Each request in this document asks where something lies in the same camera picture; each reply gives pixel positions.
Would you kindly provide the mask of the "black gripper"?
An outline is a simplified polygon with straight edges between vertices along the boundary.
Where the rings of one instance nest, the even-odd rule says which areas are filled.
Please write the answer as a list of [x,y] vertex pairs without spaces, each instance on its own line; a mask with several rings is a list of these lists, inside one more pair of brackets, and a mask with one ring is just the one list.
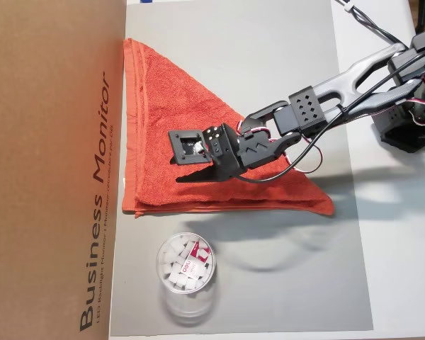
[[247,172],[239,151],[238,134],[227,124],[211,126],[203,131],[212,165],[180,176],[177,183],[214,183],[228,181]]

